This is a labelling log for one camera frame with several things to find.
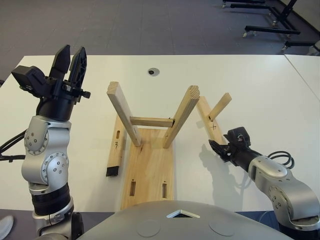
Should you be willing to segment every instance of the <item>rectangular slot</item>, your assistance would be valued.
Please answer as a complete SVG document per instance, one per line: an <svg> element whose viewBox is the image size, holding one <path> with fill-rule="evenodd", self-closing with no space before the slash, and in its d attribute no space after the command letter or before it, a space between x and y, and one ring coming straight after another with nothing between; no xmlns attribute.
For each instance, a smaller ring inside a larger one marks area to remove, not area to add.
<svg viewBox="0 0 320 240"><path fill-rule="evenodd" d="M162 183L162 197L164 199L167 198L167 184L166 183Z"/></svg>
<svg viewBox="0 0 320 240"><path fill-rule="evenodd" d="M134 196L136 191L136 182L132 181L131 182L131 187L130 187L130 196Z"/></svg>

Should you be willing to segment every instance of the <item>black wire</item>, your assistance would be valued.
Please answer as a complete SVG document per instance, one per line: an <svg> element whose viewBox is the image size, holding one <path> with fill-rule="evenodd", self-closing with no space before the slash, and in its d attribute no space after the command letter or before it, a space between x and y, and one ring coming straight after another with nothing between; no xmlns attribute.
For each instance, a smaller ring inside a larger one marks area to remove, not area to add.
<svg viewBox="0 0 320 240"><path fill-rule="evenodd" d="M11 148L13 145L15 145L16 143L18 143L19 141L21 141L22 139L24 139L25 136L20 136L17 139L15 139L13 142L11 142L10 144L8 144L6 147L0 149L0 154L2 154L4 151L7 151L9 148Z"/></svg>
<svg viewBox="0 0 320 240"><path fill-rule="evenodd" d="M288 153L287 151L275 151L275 152L272 152L272 153L269 154L268 158L270 158L270 159L288 158L288 160L285 163L282 163L282 165L284 165L288 169L293 169L295 167L295 160L291 156L291 154Z"/></svg>
<svg viewBox="0 0 320 240"><path fill-rule="evenodd" d="M26 158L26 155L2 155L4 151L24 139L26 131L27 130L24 130L0 146L0 161L9 161L9 163L12 163L13 160L23 160Z"/></svg>
<svg viewBox="0 0 320 240"><path fill-rule="evenodd" d="M10 140L6 141L4 144L2 144L0 146L0 150L3 149L5 146L7 146L8 144L10 144L12 141L16 140L18 137L20 136L24 136L27 130L24 130L23 132L19 133L17 136L14 136L13 138L11 138Z"/></svg>

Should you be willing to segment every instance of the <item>metal stand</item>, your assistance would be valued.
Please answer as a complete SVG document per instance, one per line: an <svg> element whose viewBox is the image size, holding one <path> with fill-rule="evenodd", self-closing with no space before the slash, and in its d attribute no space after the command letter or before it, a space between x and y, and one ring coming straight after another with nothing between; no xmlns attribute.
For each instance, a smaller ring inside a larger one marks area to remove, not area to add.
<svg viewBox="0 0 320 240"><path fill-rule="evenodd" d="M223 0L222 1L222 7L226 7L226 2L231 3L245 3L245 4L264 4L264 0Z"/></svg>
<svg viewBox="0 0 320 240"><path fill-rule="evenodd" d="M286 41L282 51L287 50L290 47L310 47L313 46L315 44L315 42L313 41Z"/></svg>
<svg viewBox="0 0 320 240"><path fill-rule="evenodd" d="M280 12L276 7L269 5L254 5L254 4L231 4L231 8L242 8L242 9L268 9L269 14L275 16L275 20L272 23L274 27L262 27L262 26L245 26L243 37L245 38L248 32L253 31L253 35L256 35L256 32L265 32L265 33L276 33L276 34L287 34L287 37L290 38L291 34L299 35L301 32L292 25L292 23L287 19L288 15L293 10L297 0L291 0L289 4ZM276 28L277 23L280 22L285 28Z"/></svg>

